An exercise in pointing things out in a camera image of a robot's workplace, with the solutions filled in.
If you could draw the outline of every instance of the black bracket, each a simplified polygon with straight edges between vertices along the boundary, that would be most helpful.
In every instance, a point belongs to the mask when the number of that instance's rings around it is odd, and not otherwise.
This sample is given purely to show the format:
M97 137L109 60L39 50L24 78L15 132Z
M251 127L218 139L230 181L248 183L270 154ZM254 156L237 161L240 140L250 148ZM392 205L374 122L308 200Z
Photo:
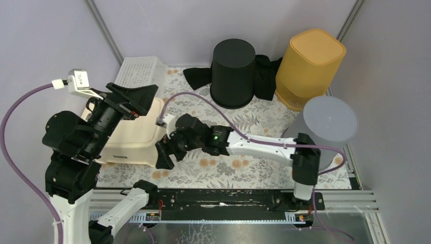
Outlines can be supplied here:
M301 145L315 145L307 134L298 133L298 138L293 141ZM291 155L292 178L295 182L307 186L317 184L319 173L320 150L316 148L297 148L295 154Z

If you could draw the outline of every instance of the metal frame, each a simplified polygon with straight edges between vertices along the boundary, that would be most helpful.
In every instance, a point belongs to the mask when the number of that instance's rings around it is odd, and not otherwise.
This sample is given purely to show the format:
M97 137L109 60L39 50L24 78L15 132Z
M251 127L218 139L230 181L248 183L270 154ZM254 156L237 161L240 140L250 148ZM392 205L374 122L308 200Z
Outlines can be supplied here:
M100 32L105 38L106 43L108 44L109 48L114 54L115 59L117 59L118 64L121 66L124 60L124 57L122 56L119 48L117 47L117 44L115 43L114 38L111 35L111 32L109 31L108 27L105 24L105 21L100 15L99 9L97 8L95 2L93 0L84 0L84 2L87 5L91 15L93 16L97 26L99 27Z
M93 16L97 26L99 27L103 37L105 38L108 46L114 54L116 60L121 66L124 57L121 54L118 46L115 43L113 36L111 35L109 28L107 27L103 17L101 16L94 0L84 0L91 15ZM361 7L365 3L365 0L357 0L349 13L342 29L340 30L337 39L342 42L349 31L354 19L358 15ZM329 87L327 93L328 96L333 96L331 87ZM363 189L362 181L357 171L357 163L354 157L352 146L348 143L344 147L344 152L347 156L347 167L349 177L356 177L360 189ZM90 202L90 215L96 215L101 212L107 212L119 203L124 196L119 194L120 190L117 189L95 189L93 198ZM386 230L383 226L383 222L380 216L380 212L372 191L355 191L355 190L329 190L321 191L325 199L326 210L322 212L361 212L367 219L370 232L374 243L387 243L389 239Z

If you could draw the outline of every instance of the floral tablecloth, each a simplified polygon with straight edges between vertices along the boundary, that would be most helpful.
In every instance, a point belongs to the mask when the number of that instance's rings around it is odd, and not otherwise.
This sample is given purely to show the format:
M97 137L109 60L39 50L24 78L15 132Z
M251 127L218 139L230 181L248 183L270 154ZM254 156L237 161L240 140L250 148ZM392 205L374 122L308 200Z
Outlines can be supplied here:
M170 68L164 87L163 99L171 95L193 90L188 85L182 68ZM196 90L211 100L209 85ZM256 97L244 108L222 109L237 127L254 135L280 137L298 114L286 108L276 96L272 101ZM209 105L193 96L183 95L172 100L168 113L177 117L189 113L211 125L228 124ZM330 167L341 163L337 155ZM201 150L187 153L173 170L158 170L147 165L107 164L103 165L97 187L131 187L144 179L159 188L240 188L240 189L292 189L292 168L268 159L239 156L210 156ZM351 189L347 170L342 167L321 175L317 189Z

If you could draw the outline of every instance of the gray wall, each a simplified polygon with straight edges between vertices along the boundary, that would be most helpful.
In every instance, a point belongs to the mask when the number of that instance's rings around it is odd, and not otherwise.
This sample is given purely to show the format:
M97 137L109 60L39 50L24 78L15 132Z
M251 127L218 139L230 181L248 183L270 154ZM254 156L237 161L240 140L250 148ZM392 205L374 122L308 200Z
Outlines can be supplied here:
M429 243L431 2L368 0L332 89L356 111L354 155L391 243Z
M84 1L3 0L0 3L0 116L27 91L66 78L72 68L88 70L103 89L119 65ZM41 143L50 116L81 112L84 99L45 90L24 102L7 126L7 145L18 167L44 191L51 150ZM0 243L52 243L53 219L42 201L0 157Z
M355 0L95 0L124 57L158 56L165 64L209 65L216 44L250 42L280 58L289 40L310 28L334 36Z

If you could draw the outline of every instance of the purple cable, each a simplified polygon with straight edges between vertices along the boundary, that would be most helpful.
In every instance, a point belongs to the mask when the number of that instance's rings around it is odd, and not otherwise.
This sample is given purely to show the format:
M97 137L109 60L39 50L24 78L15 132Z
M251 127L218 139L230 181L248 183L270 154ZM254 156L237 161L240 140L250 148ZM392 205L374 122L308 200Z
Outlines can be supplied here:
M6 123L8 122L12 112L18 107L19 104L21 104L25 99L30 97L31 95L40 92L42 90L48 89L52 87L52 84L43 85L36 89L33 89L29 92L27 92L24 96L20 97L16 102L9 108L9 110L6 112L5 116L2 120L2 125L0 127L0 144L2 147L3 155L6 158L6 161L8 161L9 166L15 171L15 173L42 199L42 201L46 204L46 206L49 208L49 211L54 216L54 219L57 223L57 229L58 229L58 244L63 243L63 224L61 223L60 216L57 213L57 210L55 210L55 207L51 204L48 197L39 190L31 180L29 180L22 172L19 170L19 168L15 165L13 162L11 156L9 155L9 152L6 148L6 139L5 139L5 131L6 131Z
M350 242L350 243L355 243L355 238L353 238L351 235L349 235L348 233L346 233L346 232L344 232L344 231L342 231L342 230L338 230L338 229L335 229L335 228L329 228L329 227L326 227L324 224L323 224L323 222L320 220L320 218L319 218L319 215L317 214L317 208L316 208L316 193L315 193L315 189L313 188L313 192L312 192L312 201L313 201L313 209L314 209L314 215L316 216L316 218L317 218L317 220L319 221L319 223L322 225L322 227L325 229L325 230L327 230L328 232L329 232L329 234L331 234L331 235L333 235L335 238L337 238L337 239L339 239L339 240L342 240L342 241L345 241L345 242ZM347 239L343 239L343 238L341 238L341 237L339 237L339 236L336 236L332 231L337 231L337 232L340 232L340 233L342 233L342 234L344 234L345 236L347 236L348 238L350 238L350 240L347 240Z
M259 140L256 140L256 139L253 139L253 138L249 138L249 137L247 137L243 132L241 132L235 125L234 125L234 123L232 123L232 121L230 121L229 120L229 118L225 115L225 114L223 114L223 112L216 106L216 105L214 105L213 103L211 103L210 101L208 101L207 99L205 99L203 96L200 96L200 95L198 95L198 94L196 94L196 93L191 93L191 92L189 92L189 91L182 91L182 92L180 92L180 93L177 93L177 94L174 94L174 95L172 95L167 101L166 101L166 103L165 103L165 105L163 106L163 108L162 108L162 112L160 113L160 116L159 116L159 119L162 119L163 118L163 115L165 115L165 111L166 111L166 108L167 108L167 106L168 106L168 104L169 104L169 102L171 102L172 101L172 99L174 99L175 97L178 97L178 96L180 96L180 95L192 95L192 96L195 96L195 97L198 97L198 98L200 98L200 99L202 99L203 101L205 101L207 104L209 104L211 107L213 107L226 121L227 121L227 123L230 125L230 127L232 127L233 128L233 130L235 130L242 138L244 138L244 139L246 139L246 140L248 140L248 141L251 141L251 142L254 142L254 143L258 143L258 144L263 144L263 145L271 145L271 146L280 146L280 147L296 147L296 148L316 148L316 149L324 149L324 150L331 150L331 151L335 151L335 152L337 152L337 153L339 153L339 154L341 154L341 156L343 157L343 161L341 162L341 164L340 165L338 165L338 166L335 166L335 167L333 167L333 168L331 168L331 169L327 169L327 170L324 170L324 171L321 171L321 172L319 172L319 174L318 175L322 175L322 174L326 174L326 173L329 173L329 172L332 172L332 171L335 171L335 170L337 170L337 169L339 169L339 168L341 168L341 167L343 167L344 166L344 164L346 163L346 154L343 152L343 150L340 150L340 149L338 149L338 148L335 148L335 147L331 147L331 146L319 146L319 145L298 145L298 144L284 144L284 143L275 143L275 142L266 142L266 141L259 141Z
M144 230L148 232L149 237L151 238L151 243L152 244L156 244L156 240L154 239L154 235L152 234L152 232L144 225L142 225Z
M285 230L298 230L298 228L289 228L289 229L285 229ZM316 227L312 227L312 228L304 227L304 228L301 228L301 231L303 231L303 230L326 230L326 231L327 230L331 230L331 231L339 232L339 233L341 233L343 235L346 235L349 238L351 238L352 240L354 239L349 233L347 233L347 232L345 232L343 230L339 230L339 229L335 229L335 228L330 228L330 227L327 227L326 229L324 227L322 227L322 226L316 226Z

